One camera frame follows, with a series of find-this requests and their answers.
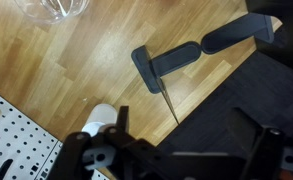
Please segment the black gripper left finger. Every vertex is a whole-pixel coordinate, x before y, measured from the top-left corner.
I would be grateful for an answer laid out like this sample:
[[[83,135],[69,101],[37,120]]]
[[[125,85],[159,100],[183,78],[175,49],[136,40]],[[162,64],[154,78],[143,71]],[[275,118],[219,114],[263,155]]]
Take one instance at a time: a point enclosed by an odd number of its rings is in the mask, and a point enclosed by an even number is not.
[[[128,151],[135,142],[128,126],[129,107],[121,106],[117,122],[102,126],[95,136],[68,135],[47,180],[90,180],[99,168],[107,168],[119,180],[143,180],[143,170]]]

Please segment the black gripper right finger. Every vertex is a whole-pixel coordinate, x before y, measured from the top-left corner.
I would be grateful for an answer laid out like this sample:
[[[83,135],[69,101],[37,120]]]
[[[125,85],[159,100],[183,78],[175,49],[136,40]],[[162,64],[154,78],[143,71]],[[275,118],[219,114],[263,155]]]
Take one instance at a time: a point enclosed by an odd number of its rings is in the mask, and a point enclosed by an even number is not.
[[[240,180],[276,180],[280,173],[284,132],[259,124],[238,107],[227,115],[227,128],[247,153]]]

